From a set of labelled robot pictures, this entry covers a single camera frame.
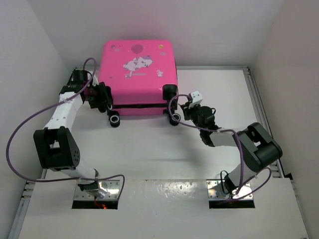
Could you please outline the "pink suitcase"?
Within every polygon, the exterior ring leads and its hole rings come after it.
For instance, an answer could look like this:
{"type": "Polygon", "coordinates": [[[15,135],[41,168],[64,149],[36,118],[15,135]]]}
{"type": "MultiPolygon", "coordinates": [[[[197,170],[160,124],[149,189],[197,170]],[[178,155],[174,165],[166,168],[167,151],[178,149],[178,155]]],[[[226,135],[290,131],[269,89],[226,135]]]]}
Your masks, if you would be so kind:
{"type": "Polygon", "coordinates": [[[177,103],[177,68],[172,43],[165,39],[110,40],[104,44],[98,75],[108,88],[109,123],[121,116],[167,115],[171,125],[177,103]]]}

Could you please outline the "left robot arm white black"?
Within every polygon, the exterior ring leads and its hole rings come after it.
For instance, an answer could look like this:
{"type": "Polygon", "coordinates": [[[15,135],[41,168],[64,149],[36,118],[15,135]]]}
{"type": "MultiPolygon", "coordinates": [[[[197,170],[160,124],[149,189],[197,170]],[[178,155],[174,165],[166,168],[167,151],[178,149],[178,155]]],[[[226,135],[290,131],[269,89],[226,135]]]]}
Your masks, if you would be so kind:
{"type": "Polygon", "coordinates": [[[79,147],[71,133],[77,112],[85,101],[101,113],[113,109],[109,87],[98,83],[89,71],[73,70],[59,94],[59,106],[44,128],[35,131],[33,139],[42,168],[75,178],[81,191],[102,199],[108,194],[107,184],[98,180],[96,169],[80,159],[79,147]]]}

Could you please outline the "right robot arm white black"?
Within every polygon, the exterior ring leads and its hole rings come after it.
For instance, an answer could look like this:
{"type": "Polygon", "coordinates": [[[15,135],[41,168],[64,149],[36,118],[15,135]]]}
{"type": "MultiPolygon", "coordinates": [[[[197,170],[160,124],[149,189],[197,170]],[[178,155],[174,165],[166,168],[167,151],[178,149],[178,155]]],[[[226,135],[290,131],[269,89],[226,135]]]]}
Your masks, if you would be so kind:
{"type": "Polygon", "coordinates": [[[258,122],[246,128],[234,131],[223,129],[215,123],[215,109],[208,106],[189,106],[187,102],[181,105],[185,120],[190,120],[199,129],[203,143],[210,147],[237,147],[240,153],[240,163],[224,176],[220,186],[223,195],[231,194],[241,188],[260,171],[283,156],[279,144],[258,122]]]}

